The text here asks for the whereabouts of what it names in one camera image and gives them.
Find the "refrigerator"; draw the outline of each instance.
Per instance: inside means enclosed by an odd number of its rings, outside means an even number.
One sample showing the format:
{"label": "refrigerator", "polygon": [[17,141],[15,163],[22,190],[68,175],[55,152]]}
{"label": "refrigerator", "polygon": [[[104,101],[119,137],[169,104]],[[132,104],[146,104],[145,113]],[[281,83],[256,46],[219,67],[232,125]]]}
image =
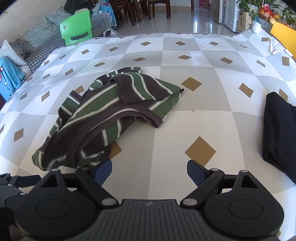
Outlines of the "refrigerator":
{"label": "refrigerator", "polygon": [[225,18],[225,1],[226,0],[212,0],[211,12],[214,21],[224,24]]}
{"label": "refrigerator", "polygon": [[237,0],[226,0],[224,25],[236,32],[239,15],[239,3]]}

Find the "white wall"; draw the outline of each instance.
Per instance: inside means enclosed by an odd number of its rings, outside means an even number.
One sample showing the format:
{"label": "white wall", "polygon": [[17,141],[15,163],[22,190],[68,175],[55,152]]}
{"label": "white wall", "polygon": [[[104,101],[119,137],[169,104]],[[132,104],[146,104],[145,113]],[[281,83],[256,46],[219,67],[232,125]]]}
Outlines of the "white wall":
{"label": "white wall", "polygon": [[[190,0],[170,0],[171,7],[191,7]],[[156,4],[156,7],[165,6],[165,4]]]}
{"label": "white wall", "polygon": [[66,0],[17,0],[0,15],[0,46],[4,39],[23,36],[47,15],[64,7]]}

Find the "green chair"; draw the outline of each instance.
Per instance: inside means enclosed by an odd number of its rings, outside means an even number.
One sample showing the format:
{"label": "green chair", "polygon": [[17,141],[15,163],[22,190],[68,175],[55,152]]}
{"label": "green chair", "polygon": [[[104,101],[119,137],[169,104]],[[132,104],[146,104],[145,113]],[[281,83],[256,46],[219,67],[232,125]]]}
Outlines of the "green chair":
{"label": "green chair", "polygon": [[[78,44],[85,40],[91,39],[91,12],[89,10],[79,12],[62,21],[59,27],[61,29],[62,38],[66,42],[66,46]],[[71,39],[73,37],[77,37],[86,33],[88,33],[88,35],[83,38],[76,40]]]}

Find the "black garment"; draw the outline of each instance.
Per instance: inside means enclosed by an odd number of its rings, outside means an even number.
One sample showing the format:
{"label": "black garment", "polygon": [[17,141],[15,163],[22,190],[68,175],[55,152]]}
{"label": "black garment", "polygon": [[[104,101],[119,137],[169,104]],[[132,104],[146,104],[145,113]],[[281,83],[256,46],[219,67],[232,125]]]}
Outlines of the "black garment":
{"label": "black garment", "polygon": [[92,10],[94,8],[92,0],[67,0],[64,7],[66,12],[71,13],[72,15],[82,8]]}
{"label": "black garment", "polygon": [[296,107],[276,92],[266,96],[262,156],[296,183]]}

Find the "cardboard box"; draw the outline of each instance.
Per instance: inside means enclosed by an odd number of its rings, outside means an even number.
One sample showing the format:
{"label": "cardboard box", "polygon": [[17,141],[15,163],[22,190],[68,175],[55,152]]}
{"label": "cardboard box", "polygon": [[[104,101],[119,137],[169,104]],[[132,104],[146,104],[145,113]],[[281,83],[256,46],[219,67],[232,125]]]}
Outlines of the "cardboard box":
{"label": "cardboard box", "polygon": [[253,20],[250,17],[248,12],[242,12],[242,14],[238,15],[237,21],[237,31],[242,32],[251,27],[253,24]]}

